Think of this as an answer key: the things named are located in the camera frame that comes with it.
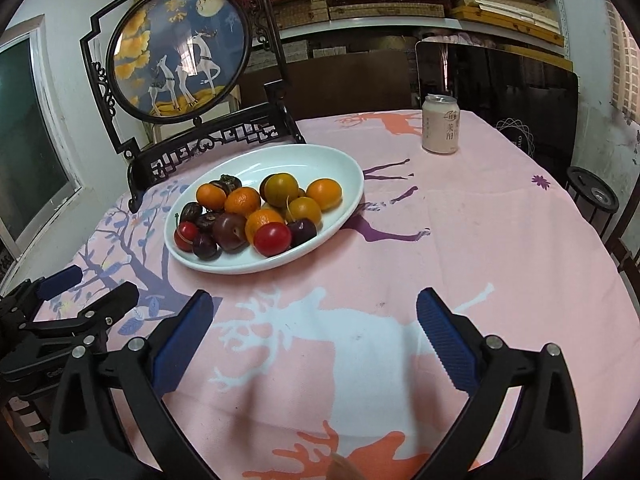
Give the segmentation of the right hand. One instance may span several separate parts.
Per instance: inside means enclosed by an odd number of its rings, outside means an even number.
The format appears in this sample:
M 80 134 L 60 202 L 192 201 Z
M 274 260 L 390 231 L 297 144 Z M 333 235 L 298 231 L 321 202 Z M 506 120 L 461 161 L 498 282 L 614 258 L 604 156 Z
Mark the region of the right hand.
M 366 477 L 347 458 L 332 454 L 331 463 L 326 470 L 326 480 L 366 480 Z

